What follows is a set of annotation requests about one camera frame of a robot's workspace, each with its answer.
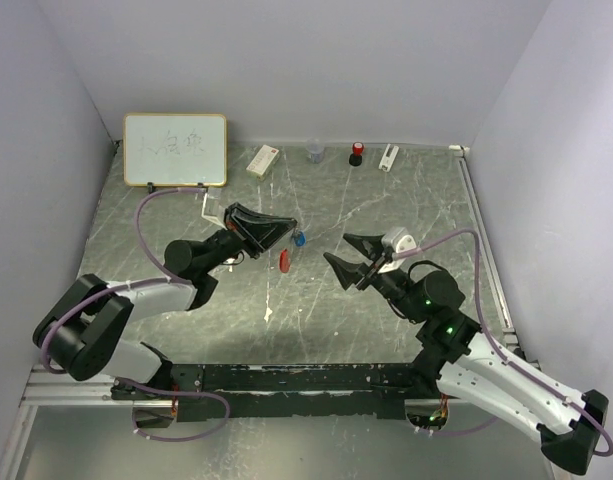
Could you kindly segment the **blue tagged key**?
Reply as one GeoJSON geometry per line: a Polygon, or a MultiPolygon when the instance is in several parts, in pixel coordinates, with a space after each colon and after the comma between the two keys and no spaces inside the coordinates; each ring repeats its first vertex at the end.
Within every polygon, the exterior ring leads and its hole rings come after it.
{"type": "Polygon", "coordinates": [[[298,230],[292,236],[293,243],[296,247],[303,247],[306,243],[306,237],[303,231],[298,230]]]}

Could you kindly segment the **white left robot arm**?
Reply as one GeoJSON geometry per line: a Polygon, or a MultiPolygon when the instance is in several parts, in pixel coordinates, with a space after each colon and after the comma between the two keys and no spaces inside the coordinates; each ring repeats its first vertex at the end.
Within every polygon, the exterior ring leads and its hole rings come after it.
{"type": "Polygon", "coordinates": [[[124,340],[131,321],[205,305],[218,281],[212,271],[244,254],[252,259],[296,232],[298,222],[254,212],[234,203],[223,228],[204,240],[174,240],[164,253],[167,274],[139,281],[106,282],[94,274],[78,278],[36,327],[32,341],[45,363],[55,362],[77,381],[98,374],[127,378],[148,398],[167,395],[171,361],[145,343],[124,340]]]}

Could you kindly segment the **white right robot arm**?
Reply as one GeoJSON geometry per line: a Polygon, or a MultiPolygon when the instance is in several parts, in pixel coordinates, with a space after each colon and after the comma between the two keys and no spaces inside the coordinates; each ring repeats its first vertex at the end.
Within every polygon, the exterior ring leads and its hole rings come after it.
{"type": "Polygon", "coordinates": [[[549,377],[498,342],[483,318],[462,312],[465,296],[446,268],[432,263],[428,274],[413,279],[402,265],[423,249],[406,229],[343,238],[366,260],[350,263],[324,253],[342,288],[373,288],[398,317],[420,327],[422,349],[410,374],[417,395],[439,391],[468,401],[523,432],[551,463],[574,475],[586,474],[593,457],[613,454],[612,442],[597,448],[609,438],[608,398],[549,377]]]}

